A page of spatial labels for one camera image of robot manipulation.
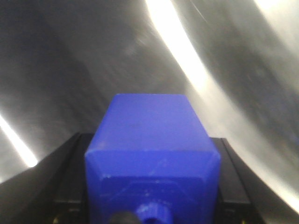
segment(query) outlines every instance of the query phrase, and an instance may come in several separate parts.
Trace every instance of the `blue plastic block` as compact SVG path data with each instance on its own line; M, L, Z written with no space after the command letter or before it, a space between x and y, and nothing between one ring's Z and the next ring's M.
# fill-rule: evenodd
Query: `blue plastic block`
M183 95L116 95L85 162L91 224L212 223L220 155Z

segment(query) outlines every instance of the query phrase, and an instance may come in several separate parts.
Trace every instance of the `blue cube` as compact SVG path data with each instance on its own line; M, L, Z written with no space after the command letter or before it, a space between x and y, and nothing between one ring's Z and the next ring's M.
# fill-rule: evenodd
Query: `blue cube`
M85 163L91 224L213 221L220 154L184 95L116 95Z

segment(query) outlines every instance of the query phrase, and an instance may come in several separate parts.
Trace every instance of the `metal surface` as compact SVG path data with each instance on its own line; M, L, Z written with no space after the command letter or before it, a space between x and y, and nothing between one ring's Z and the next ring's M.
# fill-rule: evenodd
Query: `metal surface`
M146 2L1 1L0 115L39 161L94 131L116 93L185 93L209 134L299 212L298 3L174 1L194 54L168 4L151 5L164 9L155 22ZM27 165L0 139L5 181Z

